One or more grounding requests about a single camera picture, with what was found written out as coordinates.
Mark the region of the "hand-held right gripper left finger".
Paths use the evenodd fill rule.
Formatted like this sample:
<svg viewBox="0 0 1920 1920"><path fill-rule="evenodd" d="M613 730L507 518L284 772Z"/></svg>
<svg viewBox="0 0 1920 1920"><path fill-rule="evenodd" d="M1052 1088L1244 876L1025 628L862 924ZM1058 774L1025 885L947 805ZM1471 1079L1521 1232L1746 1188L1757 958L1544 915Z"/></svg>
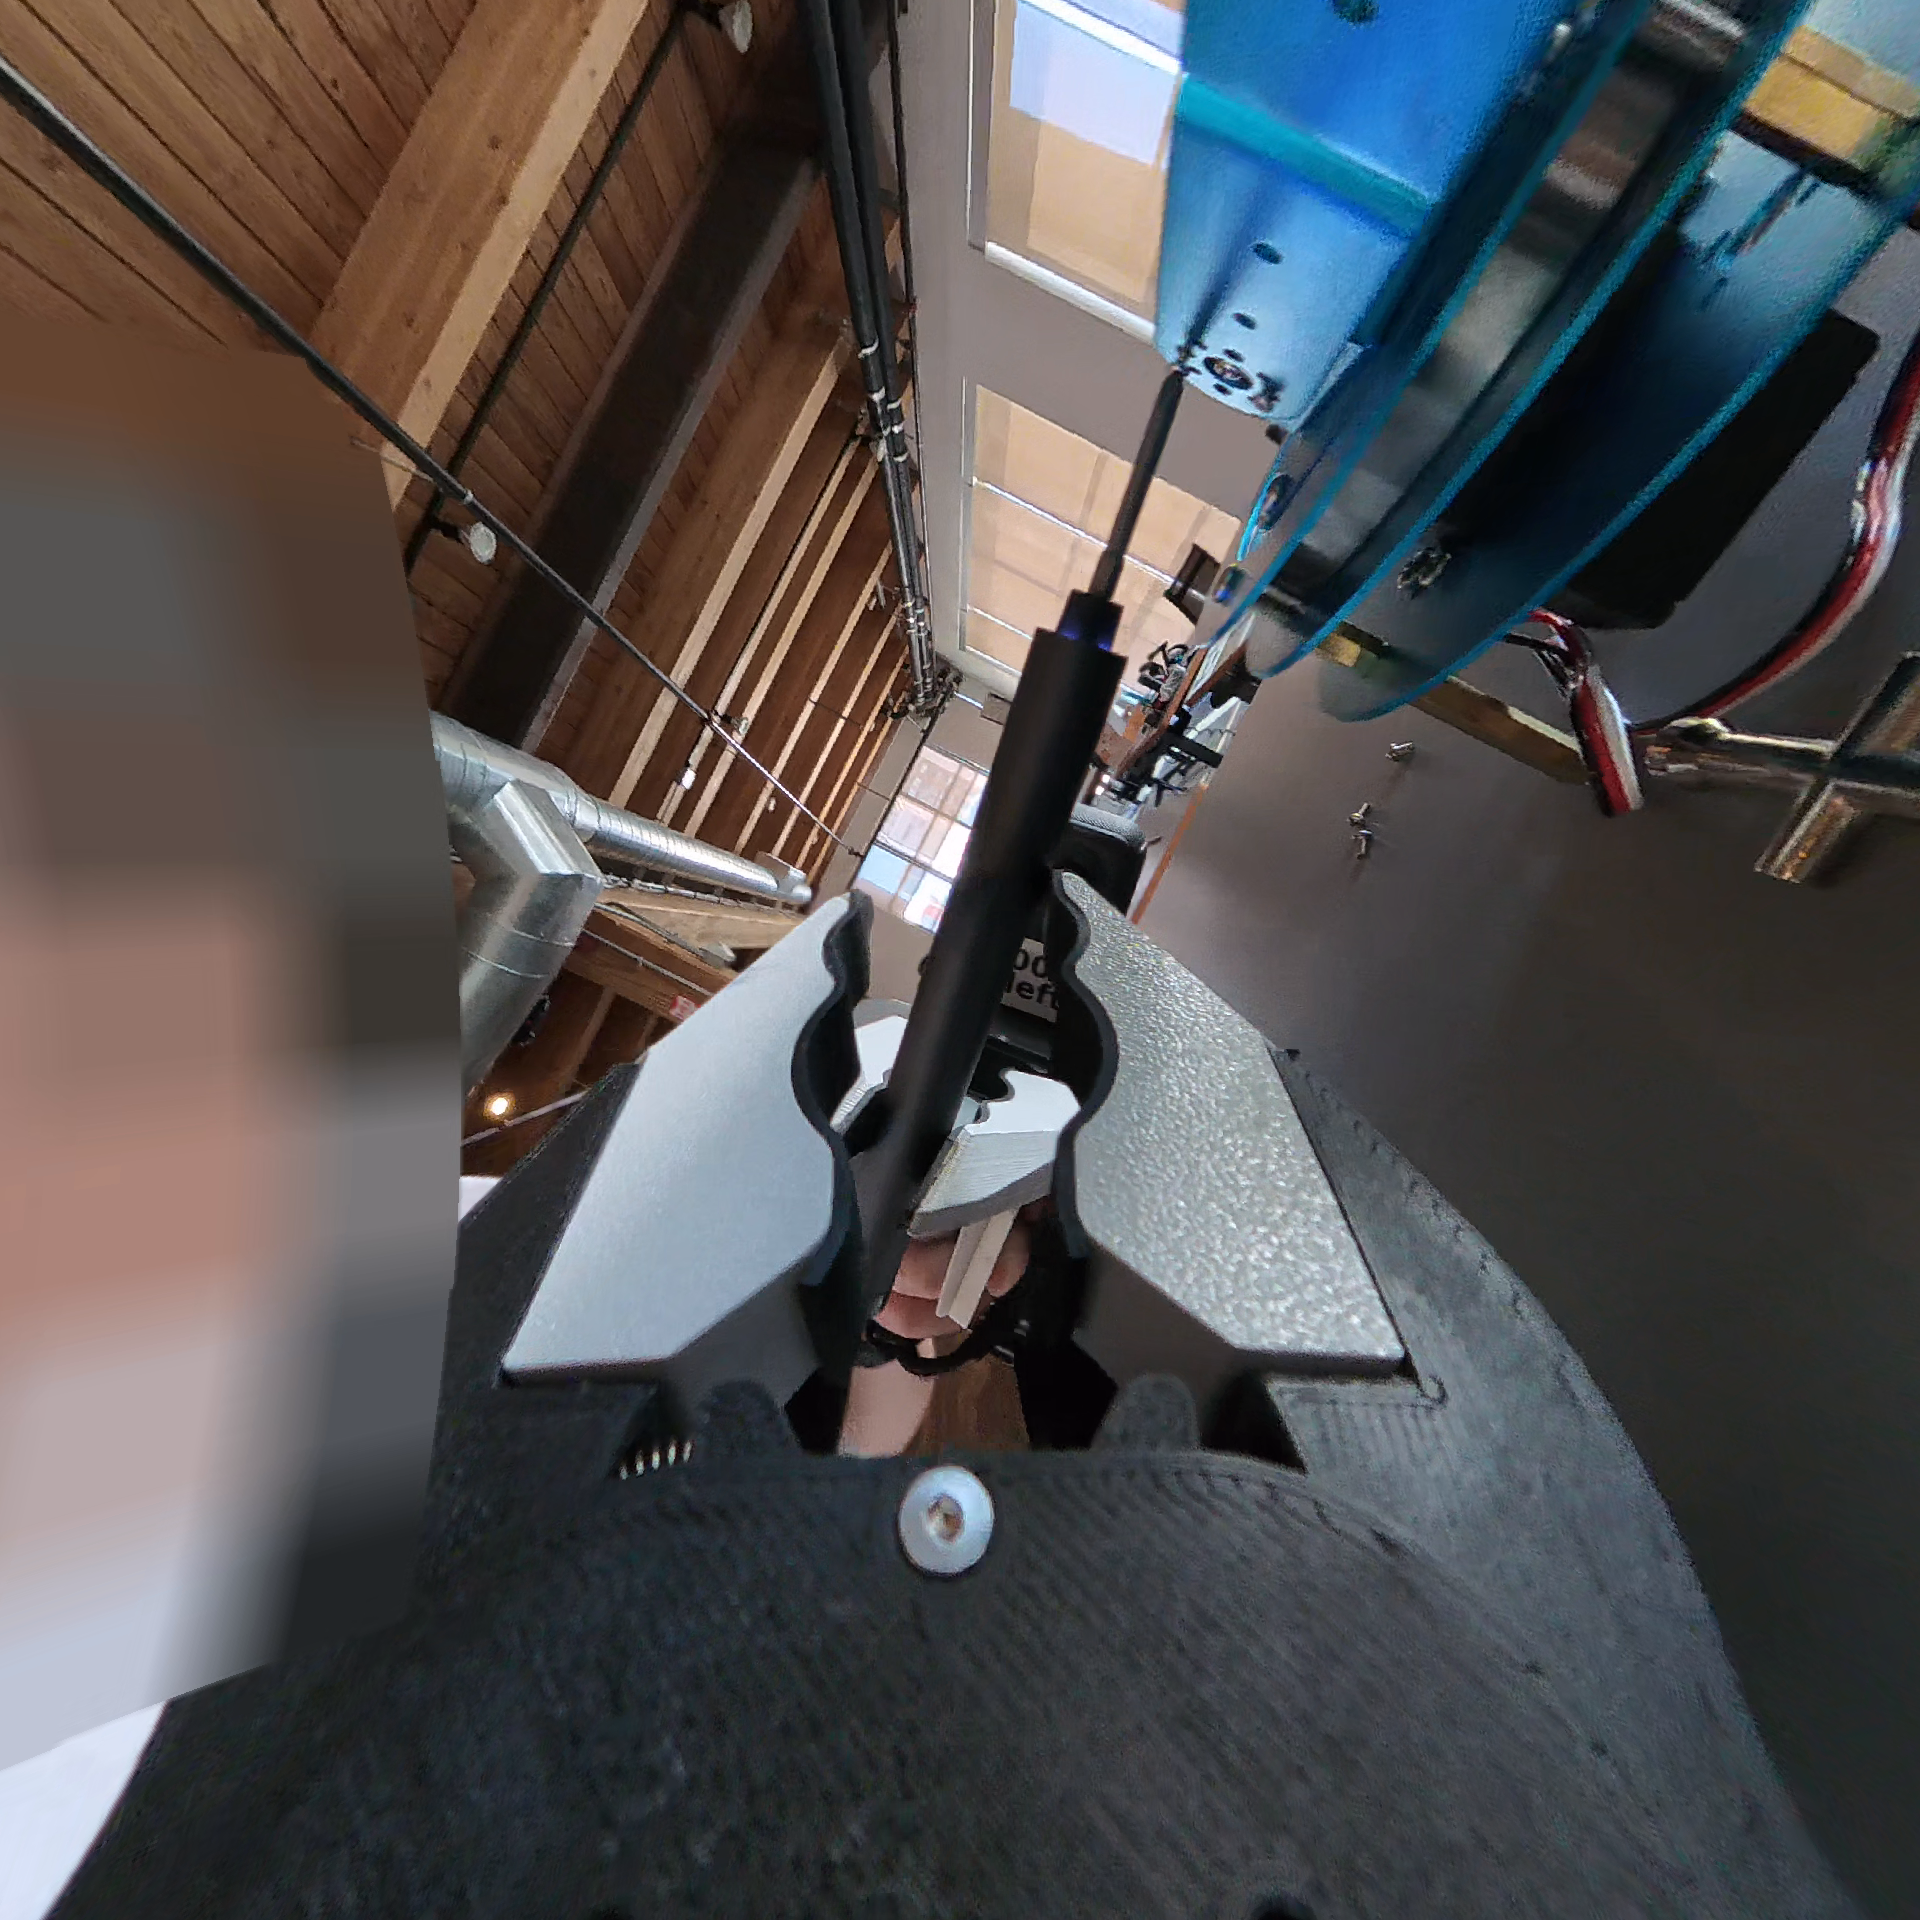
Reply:
<svg viewBox="0 0 1920 1920"><path fill-rule="evenodd" d="M536 1257L507 1377L798 1389L868 1325L852 1158L852 1002L870 903L832 897L613 1071L610 1131Z"/></svg>

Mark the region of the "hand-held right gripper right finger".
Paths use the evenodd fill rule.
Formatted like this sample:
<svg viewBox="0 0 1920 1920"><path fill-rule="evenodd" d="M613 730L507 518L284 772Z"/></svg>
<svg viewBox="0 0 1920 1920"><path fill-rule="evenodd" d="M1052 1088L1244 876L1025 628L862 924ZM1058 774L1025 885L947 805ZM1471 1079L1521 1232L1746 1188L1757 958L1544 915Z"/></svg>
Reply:
<svg viewBox="0 0 1920 1920"><path fill-rule="evenodd" d="M1118 1382L1387 1377L1399 1325L1261 1032L1090 881L1052 903L1077 1352Z"/></svg>

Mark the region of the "black screwdriver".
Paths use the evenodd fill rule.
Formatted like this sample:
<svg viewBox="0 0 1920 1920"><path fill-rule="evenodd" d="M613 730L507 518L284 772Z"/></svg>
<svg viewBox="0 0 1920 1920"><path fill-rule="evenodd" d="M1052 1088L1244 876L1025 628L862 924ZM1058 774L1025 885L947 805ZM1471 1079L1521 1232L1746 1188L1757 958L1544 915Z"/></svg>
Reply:
<svg viewBox="0 0 1920 1920"><path fill-rule="evenodd" d="M1030 915L1044 903L1048 861L1068 835L1098 738L1118 700L1118 578L1181 412L1181 396L1182 372L1167 372L1146 418L1146 437L1090 584L1068 593L1058 624L1030 642L984 805L974 814L974 835L885 1079L885 1131L852 1158L859 1224L868 1237L862 1286L870 1309L897 1281L906 1218L953 1126L962 1097L990 1040L990 1017L1030 936Z"/></svg>

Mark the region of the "blue toy robot arm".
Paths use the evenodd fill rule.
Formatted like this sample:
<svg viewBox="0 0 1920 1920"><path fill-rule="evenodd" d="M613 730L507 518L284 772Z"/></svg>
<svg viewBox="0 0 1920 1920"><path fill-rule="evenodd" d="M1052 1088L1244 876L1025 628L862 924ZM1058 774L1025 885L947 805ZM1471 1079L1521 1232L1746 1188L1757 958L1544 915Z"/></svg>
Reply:
<svg viewBox="0 0 1920 1920"><path fill-rule="evenodd" d="M1662 624L1911 216L1914 4L1189 4L1159 350L1283 437L1197 635L1362 722Z"/></svg>

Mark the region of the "person's left hand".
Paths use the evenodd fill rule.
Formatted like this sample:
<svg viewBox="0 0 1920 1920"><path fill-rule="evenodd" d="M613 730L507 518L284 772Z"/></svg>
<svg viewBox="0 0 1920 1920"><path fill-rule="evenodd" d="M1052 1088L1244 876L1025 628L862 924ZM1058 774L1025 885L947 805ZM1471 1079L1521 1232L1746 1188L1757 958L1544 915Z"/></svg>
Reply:
<svg viewBox="0 0 1920 1920"><path fill-rule="evenodd" d="M909 1342L917 1352L924 1344L932 1355L947 1355L963 1342L963 1325L934 1309L947 1289L951 1250L953 1250L953 1232L906 1242L897 1286L875 1309L880 1330L897 1330L901 1342ZM909 1434L932 1406L932 1389L934 1377L917 1377L901 1366L852 1371L840 1450L845 1455L906 1450Z"/></svg>

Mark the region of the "gridded pane window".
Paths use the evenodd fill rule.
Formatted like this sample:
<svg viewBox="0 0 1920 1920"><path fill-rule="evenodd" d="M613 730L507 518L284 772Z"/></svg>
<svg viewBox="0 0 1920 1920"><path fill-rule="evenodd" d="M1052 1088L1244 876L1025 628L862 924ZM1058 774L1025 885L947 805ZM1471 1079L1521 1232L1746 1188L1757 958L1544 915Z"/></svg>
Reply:
<svg viewBox="0 0 1920 1920"><path fill-rule="evenodd" d="M885 915L934 932L963 861L984 786L984 767L924 747L909 761L852 885Z"/></svg>

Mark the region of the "window with tan blind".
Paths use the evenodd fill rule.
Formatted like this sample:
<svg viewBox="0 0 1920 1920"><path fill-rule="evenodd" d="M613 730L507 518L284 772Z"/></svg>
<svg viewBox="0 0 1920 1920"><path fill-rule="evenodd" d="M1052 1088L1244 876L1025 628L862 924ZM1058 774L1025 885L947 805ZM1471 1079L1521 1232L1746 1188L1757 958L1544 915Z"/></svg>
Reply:
<svg viewBox="0 0 1920 1920"><path fill-rule="evenodd" d="M1003 669L1025 669L1030 635L1061 616L1068 590L1087 590L1124 489L1124 460L1030 412L1025 406L974 388L971 466L971 578L963 642ZM1159 642L1182 642L1189 618L1164 584L1194 544L1226 562L1239 518L1157 482L1118 584L1118 652L1141 664Z"/></svg>

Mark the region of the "brass standoff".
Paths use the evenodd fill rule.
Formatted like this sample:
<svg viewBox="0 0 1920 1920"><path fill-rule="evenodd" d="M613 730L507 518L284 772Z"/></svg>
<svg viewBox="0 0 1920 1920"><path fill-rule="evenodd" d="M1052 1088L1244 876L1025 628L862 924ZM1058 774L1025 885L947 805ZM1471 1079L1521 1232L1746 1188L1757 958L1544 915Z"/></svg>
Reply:
<svg viewBox="0 0 1920 1920"><path fill-rule="evenodd" d="M1372 691L1406 691L1420 677L1420 664L1350 624L1320 639L1314 652L1337 669L1350 669ZM1521 705L1504 705L1503 697L1476 691L1462 677L1437 677L1431 688L1420 688L1411 705L1561 786L1587 786L1587 761L1577 755L1577 742L1567 730Z"/></svg>

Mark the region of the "black ceiling pipes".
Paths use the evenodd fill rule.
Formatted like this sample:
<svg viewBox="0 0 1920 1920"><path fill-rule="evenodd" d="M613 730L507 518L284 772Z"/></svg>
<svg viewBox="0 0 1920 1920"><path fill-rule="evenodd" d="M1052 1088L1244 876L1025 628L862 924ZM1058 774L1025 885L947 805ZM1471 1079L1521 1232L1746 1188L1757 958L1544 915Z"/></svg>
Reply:
<svg viewBox="0 0 1920 1920"><path fill-rule="evenodd" d="M880 243L880 198L875 198L875 139L870 139L870 61L868 27L852 0L804 0L823 145L830 145L830 198L845 254L847 311L852 311L852 350L859 378L870 409L875 466L893 524L893 554L901 577L901 618L906 618L906 658L909 658L909 712L934 716L947 681L932 652L932 602L924 602L924 567L917 537L917 495L906 466L906 412L897 385L897 321L885 298L885 243Z"/></svg>

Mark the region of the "metal cross wrench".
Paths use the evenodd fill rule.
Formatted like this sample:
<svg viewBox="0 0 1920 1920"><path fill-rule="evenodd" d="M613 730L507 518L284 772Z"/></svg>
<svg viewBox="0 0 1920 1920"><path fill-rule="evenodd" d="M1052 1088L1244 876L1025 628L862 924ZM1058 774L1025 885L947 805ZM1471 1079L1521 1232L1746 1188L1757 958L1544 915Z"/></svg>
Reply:
<svg viewBox="0 0 1920 1920"><path fill-rule="evenodd" d="M1714 716L1662 724L1641 761L1656 779L1786 787L1794 814L1755 861L1757 876L1811 881L1875 819L1920 819L1920 658L1906 652L1838 742L1728 730Z"/></svg>

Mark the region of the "thin metal ceiling rod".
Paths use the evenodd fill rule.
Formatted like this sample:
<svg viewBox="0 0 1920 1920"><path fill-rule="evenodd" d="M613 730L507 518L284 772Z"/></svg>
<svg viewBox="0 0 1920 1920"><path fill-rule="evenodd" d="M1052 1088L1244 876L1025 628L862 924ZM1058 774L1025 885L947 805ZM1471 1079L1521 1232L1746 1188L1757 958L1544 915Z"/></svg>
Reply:
<svg viewBox="0 0 1920 1920"><path fill-rule="evenodd" d="M380 443L388 443L434 491L452 495L478 524L489 524L547 590L555 590L586 624L610 635L658 688L667 688L714 742L742 755L786 805L792 805L832 850L845 837L814 814L742 738L722 730L679 677L667 677L635 639L624 639L555 567L536 554L491 507L482 507L458 471L407 437L343 367L331 367L266 298L217 264L166 206L158 206L81 126L72 126L10 57L0 61L4 100L43 133L86 182L99 182L140 227L178 254L217 298L228 298L259 333L292 350Z"/></svg>

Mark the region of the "large window with blind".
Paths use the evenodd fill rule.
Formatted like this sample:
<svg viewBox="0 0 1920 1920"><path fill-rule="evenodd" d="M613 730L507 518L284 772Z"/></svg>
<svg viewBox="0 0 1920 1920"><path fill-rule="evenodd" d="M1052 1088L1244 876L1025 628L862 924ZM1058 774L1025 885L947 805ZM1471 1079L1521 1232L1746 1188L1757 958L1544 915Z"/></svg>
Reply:
<svg viewBox="0 0 1920 1920"><path fill-rule="evenodd" d="M1157 335L1182 4L974 0L971 250Z"/></svg>

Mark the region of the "silver ventilation duct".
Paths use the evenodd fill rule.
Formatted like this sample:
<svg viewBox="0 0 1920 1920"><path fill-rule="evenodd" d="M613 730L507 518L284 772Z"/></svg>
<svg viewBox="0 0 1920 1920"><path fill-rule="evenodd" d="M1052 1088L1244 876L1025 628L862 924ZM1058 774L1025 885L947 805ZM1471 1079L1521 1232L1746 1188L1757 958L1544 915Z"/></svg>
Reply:
<svg viewBox="0 0 1920 1920"><path fill-rule="evenodd" d="M586 792L563 772L491 738L430 716L447 805L447 842L473 885L458 908L465 1092L519 1032L563 971L603 865L697 876L726 893L804 908L814 893L778 856L742 856Z"/></svg>

